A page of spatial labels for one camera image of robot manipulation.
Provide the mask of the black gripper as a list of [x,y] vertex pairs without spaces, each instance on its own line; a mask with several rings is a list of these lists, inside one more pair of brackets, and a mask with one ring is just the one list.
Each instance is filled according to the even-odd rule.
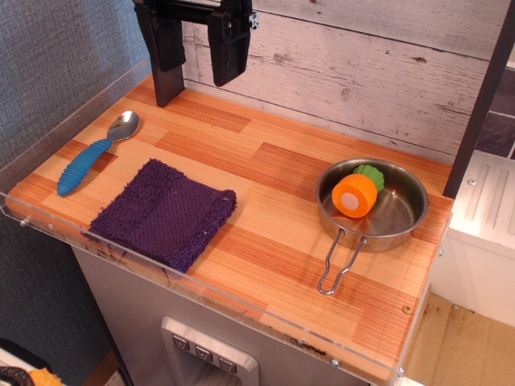
[[169,72],[185,61],[182,21],[208,24],[208,42],[215,86],[221,87],[245,71],[250,31],[258,29],[251,1],[134,1],[138,25],[151,63]]

